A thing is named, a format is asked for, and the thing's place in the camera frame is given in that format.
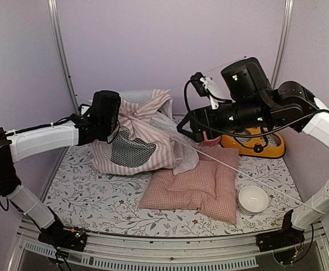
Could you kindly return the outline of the white tent pole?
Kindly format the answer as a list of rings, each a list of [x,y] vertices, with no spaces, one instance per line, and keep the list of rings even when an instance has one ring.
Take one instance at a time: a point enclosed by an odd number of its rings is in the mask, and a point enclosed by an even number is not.
[[[206,154],[206,153],[204,153],[204,152],[202,152],[202,151],[200,151],[200,150],[198,150],[198,149],[196,149],[196,148],[193,147],[192,145],[189,145],[189,144],[187,144],[187,143],[184,143],[184,142],[182,142],[181,140],[178,140],[178,139],[176,139],[176,138],[174,138],[174,137],[172,137],[172,139],[173,139],[174,141],[178,142],[179,144],[181,144],[181,145],[183,145],[183,146],[185,146],[185,147],[188,147],[188,148],[190,148],[190,149],[196,151],[197,153],[202,154],[202,155],[204,155],[204,156],[206,156],[206,157],[208,157],[208,158],[210,158],[210,159],[212,159],[212,160],[214,160],[214,161],[216,161],[216,162],[218,162],[218,163],[220,163],[220,164],[222,164],[222,165],[224,165],[224,166],[230,168],[231,170],[236,171],[236,172],[238,172],[238,173],[240,173],[240,174],[242,174],[242,175],[244,175],[244,176],[250,178],[252,181],[257,182],[257,183],[259,183],[259,184],[261,184],[261,185],[263,185],[263,186],[266,186],[266,187],[268,187],[268,188],[270,188],[270,189],[276,191],[277,193],[279,193],[279,194],[281,194],[281,195],[283,195],[283,196],[285,196],[285,197],[288,197],[288,198],[292,199],[293,201],[295,201],[296,203],[298,203],[298,204],[301,205],[301,206],[305,206],[305,207],[307,207],[307,208],[309,208],[309,209],[313,210],[314,212],[316,212],[316,213],[318,213],[318,214],[321,214],[321,215],[325,215],[325,214],[326,214],[325,212],[322,212],[322,211],[320,211],[319,209],[314,208],[312,205],[308,205],[308,204],[306,204],[306,203],[304,203],[304,202],[302,202],[302,201],[300,201],[300,200],[297,200],[296,198],[291,197],[290,195],[287,195],[286,193],[283,193],[283,192],[281,192],[280,190],[278,190],[278,189],[276,189],[276,188],[274,188],[274,187],[271,187],[270,185],[268,185],[268,184],[266,184],[266,183],[264,183],[264,182],[262,182],[262,181],[260,181],[260,180],[258,180],[258,179],[255,179],[254,177],[250,176],[249,174],[246,174],[245,172],[242,172],[242,171],[238,170],[237,168],[234,168],[234,167],[232,167],[232,166],[230,166],[230,165],[228,165],[228,164],[226,164],[226,163],[224,163],[224,162],[222,162],[222,161],[220,161],[220,160],[218,160],[218,159],[216,159],[216,158],[214,158],[214,157],[212,157],[212,156],[210,156],[210,155],[208,155],[208,154]]]

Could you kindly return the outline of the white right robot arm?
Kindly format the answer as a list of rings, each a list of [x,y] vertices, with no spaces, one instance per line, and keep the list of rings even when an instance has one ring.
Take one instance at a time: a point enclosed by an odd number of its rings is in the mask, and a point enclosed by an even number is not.
[[[210,106],[187,113],[193,141],[199,142],[205,136],[241,137],[247,128],[260,128],[264,137],[289,127],[329,148],[329,109],[311,91],[294,81],[273,89],[254,57],[230,64],[221,76],[230,99],[222,98],[214,81],[200,72],[189,79],[201,97],[210,99]],[[328,210],[329,180],[308,202],[284,215],[275,241],[280,246],[289,245]]]

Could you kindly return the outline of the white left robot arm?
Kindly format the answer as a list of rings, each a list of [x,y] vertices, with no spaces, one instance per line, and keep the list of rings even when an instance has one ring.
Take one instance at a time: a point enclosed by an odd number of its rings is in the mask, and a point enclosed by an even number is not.
[[[55,245],[64,244],[61,220],[21,182],[14,164],[57,148],[90,145],[93,166],[102,173],[190,171],[199,158],[176,130],[172,101],[169,90],[101,90],[79,114],[22,130],[0,128],[0,198],[31,218]]]

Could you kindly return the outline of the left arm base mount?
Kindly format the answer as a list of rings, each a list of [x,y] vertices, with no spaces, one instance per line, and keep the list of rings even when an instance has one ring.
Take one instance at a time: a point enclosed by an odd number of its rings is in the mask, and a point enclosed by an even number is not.
[[[50,226],[40,229],[38,240],[56,248],[83,252],[87,242],[86,230],[78,227],[65,229],[62,226]]]

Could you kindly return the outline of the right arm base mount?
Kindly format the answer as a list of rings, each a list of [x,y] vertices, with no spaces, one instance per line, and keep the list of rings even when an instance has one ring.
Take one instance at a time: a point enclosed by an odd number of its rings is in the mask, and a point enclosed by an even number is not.
[[[260,252],[276,250],[300,244],[305,240],[304,231],[293,228],[256,235],[256,245]]]

